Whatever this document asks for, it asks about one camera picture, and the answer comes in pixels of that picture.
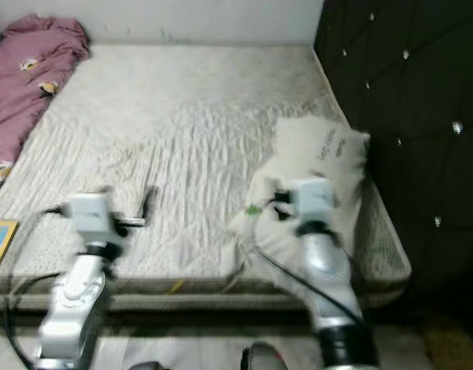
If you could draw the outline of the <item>grey bed base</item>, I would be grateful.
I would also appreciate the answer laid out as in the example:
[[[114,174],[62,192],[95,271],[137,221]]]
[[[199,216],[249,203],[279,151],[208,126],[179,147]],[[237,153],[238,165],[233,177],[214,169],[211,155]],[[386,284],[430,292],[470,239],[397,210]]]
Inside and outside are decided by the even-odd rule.
[[[115,294],[100,302],[108,311],[299,310],[306,304],[285,294]]]

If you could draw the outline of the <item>purple cartoon print blanket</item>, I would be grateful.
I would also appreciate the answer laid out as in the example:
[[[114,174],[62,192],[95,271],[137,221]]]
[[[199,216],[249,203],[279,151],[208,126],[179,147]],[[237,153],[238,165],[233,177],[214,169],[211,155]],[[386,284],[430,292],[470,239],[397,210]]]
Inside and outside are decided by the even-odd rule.
[[[76,18],[24,15],[1,32],[0,187],[43,112],[89,56]]]

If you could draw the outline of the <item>grey robot leg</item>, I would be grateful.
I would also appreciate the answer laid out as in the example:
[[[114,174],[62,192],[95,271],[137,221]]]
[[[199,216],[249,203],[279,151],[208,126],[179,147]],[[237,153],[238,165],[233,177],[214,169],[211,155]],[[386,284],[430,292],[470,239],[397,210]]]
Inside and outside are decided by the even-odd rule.
[[[275,346],[254,342],[241,352],[240,370],[289,370]]]
[[[131,365],[127,370],[168,370],[159,361],[144,361]]]

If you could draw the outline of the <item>black tufted headboard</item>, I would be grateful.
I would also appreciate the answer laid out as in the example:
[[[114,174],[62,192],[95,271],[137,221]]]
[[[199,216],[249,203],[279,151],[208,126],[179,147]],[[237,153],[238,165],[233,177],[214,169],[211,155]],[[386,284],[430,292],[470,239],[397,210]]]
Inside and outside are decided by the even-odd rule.
[[[473,0],[324,0],[313,45],[412,272],[402,302],[473,278]]]

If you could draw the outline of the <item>white pillow with tree print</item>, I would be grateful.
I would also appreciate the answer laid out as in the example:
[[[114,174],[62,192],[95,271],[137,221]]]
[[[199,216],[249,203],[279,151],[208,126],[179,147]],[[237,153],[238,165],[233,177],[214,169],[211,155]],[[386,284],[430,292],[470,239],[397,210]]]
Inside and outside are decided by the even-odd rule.
[[[345,123],[320,116],[276,120],[272,154],[252,176],[244,208],[227,225],[233,247],[241,251],[252,274],[289,293],[307,292],[306,286],[259,257],[256,250],[261,249],[293,274],[304,275],[296,220],[279,220],[271,208],[263,205],[276,190],[290,188],[293,182],[308,177],[330,180],[334,194],[330,228],[337,233],[341,246],[353,253],[369,138],[369,134],[359,133]]]

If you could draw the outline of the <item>grey right robot leg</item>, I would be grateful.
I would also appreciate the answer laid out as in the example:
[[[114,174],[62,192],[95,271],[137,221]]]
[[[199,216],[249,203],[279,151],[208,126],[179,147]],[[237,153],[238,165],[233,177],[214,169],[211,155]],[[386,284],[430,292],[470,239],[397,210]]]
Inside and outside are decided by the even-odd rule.
[[[240,370],[289,370],[275,346],[254,342],[241,352]]]

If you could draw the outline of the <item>white quilted mattress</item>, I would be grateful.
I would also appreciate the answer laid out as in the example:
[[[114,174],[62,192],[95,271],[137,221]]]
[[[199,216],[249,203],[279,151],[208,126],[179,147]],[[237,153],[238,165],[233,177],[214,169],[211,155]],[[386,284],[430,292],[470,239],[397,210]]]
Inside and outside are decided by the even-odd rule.
[[[271,156],[276,120],[303,116],[346,124],[307,46],[94,46],[0,188],[0,220],[22,229],[0,265],[0,307],[80,249],[69,220],[34,213],[102,187],[130,216],[158,188],[113,295],[285,294],[243,264],[227,225]]]

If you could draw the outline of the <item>grey left robot leg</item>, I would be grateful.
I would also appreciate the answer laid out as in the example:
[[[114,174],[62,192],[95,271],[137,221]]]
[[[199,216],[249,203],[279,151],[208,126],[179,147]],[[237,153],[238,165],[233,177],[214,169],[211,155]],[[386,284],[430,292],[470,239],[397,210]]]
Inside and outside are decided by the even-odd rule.
[[[131,365],[127,370],[168,370],[159,361],[144,361]]]

